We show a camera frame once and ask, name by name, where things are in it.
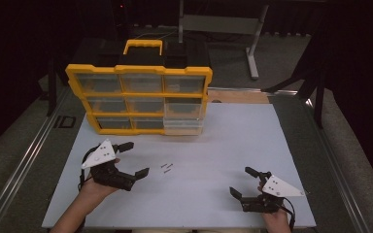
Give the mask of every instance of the wooden board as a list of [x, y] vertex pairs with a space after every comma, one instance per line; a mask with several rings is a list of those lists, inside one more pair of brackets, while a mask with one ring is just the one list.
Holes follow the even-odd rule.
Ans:
[[253, 90], [208, 90], [208, 102], [269, 104], [265, 93]]

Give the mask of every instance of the forearm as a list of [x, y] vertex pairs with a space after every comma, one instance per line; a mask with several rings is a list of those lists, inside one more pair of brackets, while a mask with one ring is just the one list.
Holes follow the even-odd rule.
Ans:
[[51, 233], [75, 232], [85, 217], [90, 214], [103, 199], [103, 196], [79, 193], [53, 227]]

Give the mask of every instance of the robotic arm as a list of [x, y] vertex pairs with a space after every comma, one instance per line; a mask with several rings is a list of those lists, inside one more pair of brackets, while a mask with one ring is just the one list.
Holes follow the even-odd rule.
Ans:
[[134, 143], [124, 143], [121, 145], [112, 145], [107, 139], [98, 147], [90, 149], [84, 156], [82, 172], [80, 176], [80, 185], [84, 185], [85, 173], [84, 168], [90, 167], [90, 174], [93, 180], [103, 185], [117, 187], [126, 191], [132, 189], [136, 181], [148, 175], [150, 168], [145, 168], [135, 173], [135, 176], [120, 172], [115, 167], [115, 154], [131, 150]]
[[258, 172], [251, 167], [246, 167], [245, 171], [261, 180], [262, 191], [257, 197], [243, 197], [235, 188], [229, 188], [231, 195], [240, 201], [243, 211], [275, 213], [283, 209], [290, 214], [289, 228], [292, 231], [295, 224], [295, 210], [292, 208], [290, 211], [283, 205], [283, 202], [285, 199], [288, 200], [285, 196], [304, 196], [304, 192], [273, 176], [270, 172]]

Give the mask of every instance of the organizer handle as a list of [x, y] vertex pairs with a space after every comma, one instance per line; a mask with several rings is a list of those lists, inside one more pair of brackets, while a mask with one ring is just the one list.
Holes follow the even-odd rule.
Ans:
[[159, 55], [162, 55], [162, 41], [160, 40], [128, 40], [123, 54], [126, 54], [129, 47], [159, 47]]

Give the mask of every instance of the metal rail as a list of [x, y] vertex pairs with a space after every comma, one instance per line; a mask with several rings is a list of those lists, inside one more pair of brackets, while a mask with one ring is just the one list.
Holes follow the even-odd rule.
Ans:
[[32, 143], [30, 144], [25, 154], [21, 158], [20, 163], [18, 164], [14, 172], [11, 174], [4, 188], [2, 189], [0, 193], [0, 221], [7, 212], [12, 201], [14, 200], [14, 197], [17, 194], [17, 191], [19, 190], [20, 186], [22, 185], [22, 182], [25, 179], [26, 175], [28, 174], [30, 167], [35, 161], [35, 158], [38, 156], [42, 145], [44, 144], [45, 140], [50, 134], [51, 128], [55, 123], [57, 113], [59, 112], [64, 100], [66, 99], [66, 96], [69, 93], [70, 89], [68, 87], [65, 87], [62, 90], [58, 99], [58, 105], [56, 109], [53, 111], [53, 114], [45, 119], [44, 123], [42, 124], [35, 138], [33, 139]]
[[302, 105], [305, 112], [307, 113], [307, 117], [312, 124], [312, 128], [314, 128], [315, 133], [317, 134], [319, 140], [321, 141], [322, 148], [324, 149], [329, 167], [330, 173], [332, 178], [334, 179], [335, 185], [338, 187], [338, 191], [343, 199], [344, 205], [347, 209], [348, 214], [352, 220], [354, 228], [358, 233], [367, 233], [371, 232], [369, 230], [368, 224], [365, 221], [361, 210], [359, 209], [358, 203], [356, 202], [356, 198], [351, 191], [350, 187], [348, 186], [348, 182], [344, 177], [343, 172], [338, 164], [337, 157], [332, 150], [332, 147], [326, 137], [325, 133], [322, 129], [319, 129], [315, 120], [314, 120], [314, 111], [313, 111], [313, 104], [311, 100], [307, 100], [304, 105]]

